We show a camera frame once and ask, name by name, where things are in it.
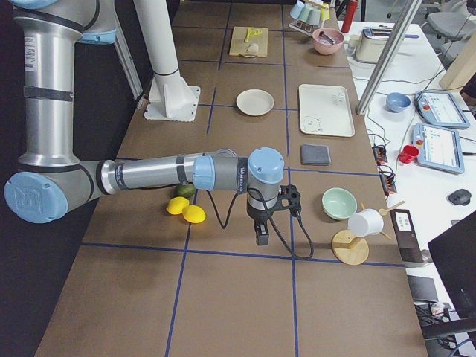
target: cutting board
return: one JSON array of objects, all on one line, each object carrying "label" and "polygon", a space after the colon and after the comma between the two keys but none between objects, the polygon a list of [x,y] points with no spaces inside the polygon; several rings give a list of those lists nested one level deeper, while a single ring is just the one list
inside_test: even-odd
[{"label": "cutting board", "polygon": [[[248,42],[245,42],[248,29],[261,30],[261,34],[250,36]],[[249,52],[248,48],[251,44],[258,45],[257,52]],[[250,56],[250,57],[267,57],[268,56],[268,28],[238,27],[233,28],[230,44],[230,56]]]}]

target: blue robot part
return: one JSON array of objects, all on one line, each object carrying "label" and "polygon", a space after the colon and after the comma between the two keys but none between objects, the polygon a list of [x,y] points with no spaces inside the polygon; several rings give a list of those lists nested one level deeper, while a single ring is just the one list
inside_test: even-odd
[{"label": "blue robot part", "polygon": [[215,187],[215,164],[211,156],[199,156],[193,162],[193,185],[199,190]]},{"label": "blue robot part", "polygon": [[116,30],[84,33],[78,42],[86,43],[88,45],[111,45],[116,41]]},{"label": "blue robot part", "polygon": [[248,170],[263,184],[278,184],[284,175],[283,156],[271,147],[256,149],[248,159]]},{"label": "blue robot part", "polygon": [[22,9],[38,10],[54,4],[58,0],[9,0],[15,6]]},{"label": "blue robot part", "polygon": [[28,222],[48,223],[68,212],[65,194],[38,173],[16,173],[5,184],[4,195],[10,209]]}]

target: white table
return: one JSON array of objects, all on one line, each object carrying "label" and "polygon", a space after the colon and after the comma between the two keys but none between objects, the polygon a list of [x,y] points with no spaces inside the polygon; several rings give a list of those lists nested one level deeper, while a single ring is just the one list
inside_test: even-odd
[{"label": "white table", "polygon": [[[354,22],[350,32],[346,35],[360,34],[364,27],[376,27],[380,24],[370,22]],[[390,65],[384,79],[379,86],[378,92],[388,94],[399,91],[404,94],[413,94],[425,89],[429,79],[433,78],[443,69],[434,53],[433,48],[425,37],[419,25],[412,24],[408,28],[408,34],[419,35],[418,39],[405,39]],[[354,76],[354,83],[359,97],[362,95],[367,81],[372,74],[375,65],[357,62],[349,57],[350,67]],[[431,81],[428,89],[441,89],[439,79],[444,75],[440,73]],[[386,80],[407,80],[414,83],[385,82]],[[468,109],[459,93],[454,96],[463,109]],[[443,171],[421,167],[417,164],[401,164],[397,161],[397,155],[405,144],[411,142],[411,133],[415,123],[422,122],[421,117],[415,113],[413,96],[412,106],[401,113],[392,113],[385,108],[385,95],[376,94],[370,104],[369,112],[365,120],[369,132],[384,136],[380,127],[371,119],[385,128],[385,137],[390,140],[387,145],[388,164],[396,171],[397,193],[389,196],[387,205],[405,201],[401,208],[411,212],[420,249],[428,249],[428,242],[437,237],[443,231],[451,227],[451,220],[458,220],[468,216],[476,210],[476,199],[473,198],[467,206],[455,206],[447,200],[450,193],[460,188],[466,188],[473,195],[476,194],[476,157],[465,156],[464,164],[466,171],[461,175],[453,175]],[[471,127],[460,131],[460,135],[476,139],[476,120],[470,113],[466,113]],[[375,138],[376,144],[382,144],[380,139]],[[463,151],[476,152],[476,144],[462,140]],[[446,292],[434,264],[420,268],[407,269],[409,275],[431,277],[437,288],[438,298],[442,302],[451,300]]]}]

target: light green bowl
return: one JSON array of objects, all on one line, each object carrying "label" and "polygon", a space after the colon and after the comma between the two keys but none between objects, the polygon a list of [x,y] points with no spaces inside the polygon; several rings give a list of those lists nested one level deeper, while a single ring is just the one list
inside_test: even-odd
[{"label": "light green bowl", "polygon": [[324,192],[322,207],[333,219],[347,219],[357,211],[357,201],[349,191],[334,187]]}]

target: black computer mouse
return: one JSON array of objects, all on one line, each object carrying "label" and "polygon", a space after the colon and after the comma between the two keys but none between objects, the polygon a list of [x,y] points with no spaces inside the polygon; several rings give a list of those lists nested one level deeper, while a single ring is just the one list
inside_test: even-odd
[{"label": "black computer mouse", "polygon": [[448,200],[453,205],[462,205],[466,206],[471,201],[471,193],[464,188],[454,191],[451,195],[448,196]]}]

